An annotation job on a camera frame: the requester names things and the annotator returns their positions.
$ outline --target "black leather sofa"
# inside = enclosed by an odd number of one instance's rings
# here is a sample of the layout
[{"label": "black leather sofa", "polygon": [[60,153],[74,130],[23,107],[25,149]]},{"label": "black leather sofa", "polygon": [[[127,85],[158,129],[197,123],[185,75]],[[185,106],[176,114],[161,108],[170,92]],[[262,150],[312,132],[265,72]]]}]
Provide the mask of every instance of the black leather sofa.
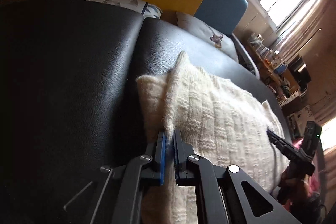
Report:
[{"label": "black leather sofa", "polygon": [[290,140],[281,109],[262,82],[167,22],[78,0],[12,4],[0,8],[0,18],[3,214],[65,223],[63,205],[86,185],[83,171],[142,154],[146,139],[135,79],[166,73],[182,50],[194,65],[268,100]]}]

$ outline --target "patterned pillow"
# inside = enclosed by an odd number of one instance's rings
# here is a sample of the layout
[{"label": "patterned pillow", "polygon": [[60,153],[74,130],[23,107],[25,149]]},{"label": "patterned pillow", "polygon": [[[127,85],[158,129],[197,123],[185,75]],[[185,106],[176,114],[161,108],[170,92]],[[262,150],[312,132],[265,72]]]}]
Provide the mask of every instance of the patterned pillow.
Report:
[{"label": "patterned pillow", "polygon": [[176,16],[178,27],[215,46],[217,49],[238,62],[235,44],[229,37],[191,15],[176,12]]},{"label": "patterned pillow", "polygon": [[143,0],[88,0],[124,7],[142,14],[144,17],[160,18],[161,9]]}]

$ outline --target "sofa armrest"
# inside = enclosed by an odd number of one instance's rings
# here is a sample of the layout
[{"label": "sofa armrest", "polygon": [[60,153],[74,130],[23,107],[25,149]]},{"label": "sofa armrest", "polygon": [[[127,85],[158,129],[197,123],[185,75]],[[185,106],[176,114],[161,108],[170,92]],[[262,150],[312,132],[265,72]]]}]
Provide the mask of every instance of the sofa armrest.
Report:
[{"label": "sofa armrest", "polygon": [[244,59],[248,70],[257,77],[257,79],[260,79],[259,71],[257,66],[254,64],[251,56],[248,54],[242,43],[239,41],[239,39],[234,35],[231,34],[230,38],[232,39],[233,43],[235,44],[237,52],[242,56]]}]

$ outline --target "metal pivot screw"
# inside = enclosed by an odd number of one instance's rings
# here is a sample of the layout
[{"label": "metal pivot screw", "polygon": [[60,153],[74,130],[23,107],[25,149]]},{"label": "metal pivot screw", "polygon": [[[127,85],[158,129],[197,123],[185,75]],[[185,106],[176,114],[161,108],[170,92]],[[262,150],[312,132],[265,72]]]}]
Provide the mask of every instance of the metal pivot screw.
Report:
[{"label": "metal pivot screw", "polygon": [[198,155],[190,155],[189,160],[191,161],[199,161],[200,157]]},{"label": "metal pivot screw", "polygon": [[152,156],[149,155],[142,155],[140,156],[140,159],[144,160],[144,161],[150,161],[152,159]]},{"label": "metal pivot screw", "polygon": [[109,171],[111,171],[111,167],[108,165],[103,165],[102,167],[100,167],[100,171],[102,173],[108,173]]},{"label": "metal pivot screw", "polygon": [[239,172],[239,167],[237,165],[232,164],[229,166],[229,171],[232,173],[237,173]]}]

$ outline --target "beige curtain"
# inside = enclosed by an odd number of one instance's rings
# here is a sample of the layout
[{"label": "beige curtain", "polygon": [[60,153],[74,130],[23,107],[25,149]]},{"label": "beige curtain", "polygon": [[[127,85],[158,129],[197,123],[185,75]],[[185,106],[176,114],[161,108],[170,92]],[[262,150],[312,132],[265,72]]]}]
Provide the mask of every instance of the beige curtain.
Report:
[{"label": "beige curtain", "polygon": [[336,146],[325,151],[324,159],[327,177],[327,194],[324,204],[329,212],[336,201]]},{"label": "beige curtain", "polygon": [[336,117],[336,93],[325,95],[321,100],[310,105],[310,108],[318,124],[323,125],[329,122]]},{"label": "beige curtain", "polygon": [[330,2],[331,0],[309,0],[288,23],[289,27],[273,47],[280,52],[285,61],[290,61],[295,57],[299,49],[314,34]]}]

